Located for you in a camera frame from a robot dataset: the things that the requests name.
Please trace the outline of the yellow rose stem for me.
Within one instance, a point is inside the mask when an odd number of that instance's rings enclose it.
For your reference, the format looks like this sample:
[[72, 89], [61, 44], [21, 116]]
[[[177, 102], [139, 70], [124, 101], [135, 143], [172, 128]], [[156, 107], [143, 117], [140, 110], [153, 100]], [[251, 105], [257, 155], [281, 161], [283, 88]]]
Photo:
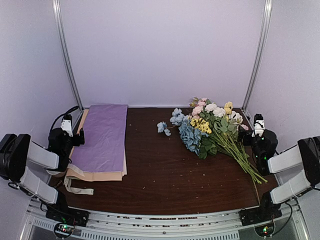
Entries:
[[225, 115], [228, 116], [229, 119], [232, 118], [233, 108], [233, 103], [231, 101], [226, 102], [223, 107]]

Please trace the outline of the pink rose stem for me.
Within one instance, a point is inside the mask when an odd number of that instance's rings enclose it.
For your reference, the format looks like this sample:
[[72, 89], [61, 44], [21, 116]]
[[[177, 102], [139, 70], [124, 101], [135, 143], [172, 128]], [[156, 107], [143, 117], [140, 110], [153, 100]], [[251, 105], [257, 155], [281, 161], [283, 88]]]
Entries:
[[191, 115], [193, 117], [198, 116], [206, 107], [206, 105], [211, 104], [212, 101], [209, 98], [203, 97], [198, 98], [194, 97], [189, 106], [192, 108]]

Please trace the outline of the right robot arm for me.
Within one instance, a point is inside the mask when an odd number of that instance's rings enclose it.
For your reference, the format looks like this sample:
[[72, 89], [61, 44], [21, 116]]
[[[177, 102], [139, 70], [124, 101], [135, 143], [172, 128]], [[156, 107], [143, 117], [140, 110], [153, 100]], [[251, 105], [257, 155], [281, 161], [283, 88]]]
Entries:
[[261, 206], [256, 210], [259, 220], [268, 220], [275, 212], [276, 206], [293, 197], [298, 197], [320, 183], [320, 137], [307, 137], [297, 144], [277, 154], [277, 135], [257, 123], [254, 130], [239, 127], [238, 139], [250, 146], [256, 159], [256, 168], [262, 176], [284, 172], [301, 165], [302, 170], [282, 185], [262, 196]]

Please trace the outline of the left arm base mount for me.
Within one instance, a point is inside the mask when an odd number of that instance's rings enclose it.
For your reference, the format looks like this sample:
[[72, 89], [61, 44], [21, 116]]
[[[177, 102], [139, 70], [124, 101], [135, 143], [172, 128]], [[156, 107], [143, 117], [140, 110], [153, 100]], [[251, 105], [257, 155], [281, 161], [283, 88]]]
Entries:
[[76, 228], [86, 227], [90, 213], [85, 210], [69, 209], [69, 214], [62, 214], [56, 210], [47, 210], [45, 217], [56, 221], [53, 227], [53, 233], [60, 239], [69, 238]]

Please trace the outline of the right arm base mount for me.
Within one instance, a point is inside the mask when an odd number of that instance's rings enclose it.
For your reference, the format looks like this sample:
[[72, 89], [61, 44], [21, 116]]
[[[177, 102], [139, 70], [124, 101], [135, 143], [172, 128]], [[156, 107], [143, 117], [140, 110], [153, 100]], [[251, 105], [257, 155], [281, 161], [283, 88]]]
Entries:
[[239, 218], [243, 227], [253, 225], [255, 233], [262, 238], [271, 237], [276, 232], [275, 219], [282, 216], [281, 210], [267, 212], [260, 207], [241, 209]]

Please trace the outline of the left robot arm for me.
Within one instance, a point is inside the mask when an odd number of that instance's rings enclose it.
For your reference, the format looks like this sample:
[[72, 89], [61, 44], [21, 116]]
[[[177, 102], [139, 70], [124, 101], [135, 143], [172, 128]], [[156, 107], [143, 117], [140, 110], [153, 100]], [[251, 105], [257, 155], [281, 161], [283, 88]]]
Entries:
[[35, 143], [29, 134], [7, 133], [0, 141], [0, 177], [8, 185], [39, 198], [61, 222], [72, 218], [66, 197], [54, 187], [47, 185], [27, 166], [27, 162], [45, 170], [63, 173], [72, 163], [73, 147], [85, 143], [84, 132], [70, 136], [61, 128], [50, 131], [48, 148]]

